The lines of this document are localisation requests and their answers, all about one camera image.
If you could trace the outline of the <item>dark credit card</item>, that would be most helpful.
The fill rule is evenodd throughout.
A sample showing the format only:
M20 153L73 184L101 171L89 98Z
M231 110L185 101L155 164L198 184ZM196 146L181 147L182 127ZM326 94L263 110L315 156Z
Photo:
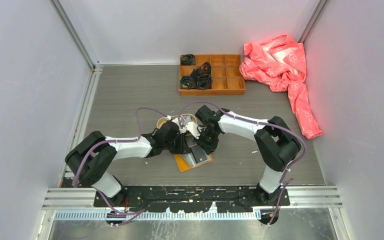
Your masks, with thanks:
M190 147L190 151L196 165L200 165L211 160L210 156L204 151L204 149L197 144L192 145Z

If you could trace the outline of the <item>beige oval card tray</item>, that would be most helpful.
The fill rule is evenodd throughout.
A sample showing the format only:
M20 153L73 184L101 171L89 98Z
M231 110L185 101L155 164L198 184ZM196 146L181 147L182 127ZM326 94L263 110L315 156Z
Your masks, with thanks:
M184 113L184 114L181 114L181 115L190 115L191 117L193 117L193 120L195 123L198 124L198 120L196 118L195 115L191 114L191 113ZM169 116L169 119L167 117L161 117L157 122L156 122L156 127L159 129L165 122L167 121L171 121L171 116Z

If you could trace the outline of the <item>orange leather card holder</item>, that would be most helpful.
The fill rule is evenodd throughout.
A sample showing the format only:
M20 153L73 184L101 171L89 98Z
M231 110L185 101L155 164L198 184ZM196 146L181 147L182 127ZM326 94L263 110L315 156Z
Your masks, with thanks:
M174 160L176 162L176 165L177 165L180 173L183 173L183 172L189 171L191 169L200 167L202 165L211 163L213 161L213 157L211 155L209 155L209 156L210 156L210 161L204 162L203 164L196 165L194 162L194 158L193 158L192 153L174 154L173 155Z

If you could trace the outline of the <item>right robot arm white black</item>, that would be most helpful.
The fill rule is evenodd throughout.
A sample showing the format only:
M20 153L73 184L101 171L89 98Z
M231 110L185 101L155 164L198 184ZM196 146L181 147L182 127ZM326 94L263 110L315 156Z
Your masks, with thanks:
M207 154L217 149L220 134L233 134L256 143L265 163L263 176L256 186L256 196L261 204L271 205L277 199L287 166L302 149L284 120L278 116L250 118L224 108L214 111L206 105L197 110L195 117L203 125L195 142Z

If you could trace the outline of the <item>dark rolled fabric bottom left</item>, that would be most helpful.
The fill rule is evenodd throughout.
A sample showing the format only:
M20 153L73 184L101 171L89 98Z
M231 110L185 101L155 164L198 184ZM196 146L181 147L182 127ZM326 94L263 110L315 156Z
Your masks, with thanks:
M179 88L183 90L194 89L195 86L189 75L183 75L179 81Z

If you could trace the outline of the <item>dark rolled fabric bottom centre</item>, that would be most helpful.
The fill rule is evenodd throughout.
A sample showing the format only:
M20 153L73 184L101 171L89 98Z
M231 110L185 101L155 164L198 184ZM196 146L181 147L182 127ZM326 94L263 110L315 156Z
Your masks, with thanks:
M213 78L210 74L199 75L196 80L195 87L201 90L211 89L213 84Z

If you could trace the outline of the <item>orange wooden compartment tray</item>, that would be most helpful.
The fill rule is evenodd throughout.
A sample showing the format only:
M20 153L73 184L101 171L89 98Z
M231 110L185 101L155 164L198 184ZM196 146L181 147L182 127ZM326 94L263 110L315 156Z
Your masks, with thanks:
M193 54L195 65L179 65L179 87L181 96L241 96L246 92L245 80L239 67L239 54ZM194 68L209 62L211 65L211 89L180 89L180 78L189 76Z

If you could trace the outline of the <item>dark rolled fabric top left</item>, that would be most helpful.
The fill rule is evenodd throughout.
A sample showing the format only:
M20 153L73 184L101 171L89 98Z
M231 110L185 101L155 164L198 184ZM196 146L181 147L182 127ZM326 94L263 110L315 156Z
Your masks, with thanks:
M196 57L193 54L182 54L180 56L180 65L181 66L195 66Z

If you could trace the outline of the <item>pink crumpled cloth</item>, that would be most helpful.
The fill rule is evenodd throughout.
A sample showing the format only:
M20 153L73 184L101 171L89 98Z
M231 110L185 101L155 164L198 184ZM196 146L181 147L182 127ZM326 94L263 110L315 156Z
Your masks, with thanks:
M305 84L307 60L304 45L288 34L281 34L267 41L245 43L243 54L239 66L242 77L264 84L272 92L286 92L301 134L307 139L321 136L323 131L310 108Z

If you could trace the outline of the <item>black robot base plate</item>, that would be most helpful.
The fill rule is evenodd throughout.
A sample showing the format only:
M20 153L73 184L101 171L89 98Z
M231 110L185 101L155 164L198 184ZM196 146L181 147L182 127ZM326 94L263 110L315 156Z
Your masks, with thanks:
M141 209L149 213L206 213L215 206L217 213L246 213L254 207L269 209L289 206L288 192L264 200L262 193L249 185L207 185L207 186L125 186L121 191L124 198L111 202L114 208L129 208L132 212Z

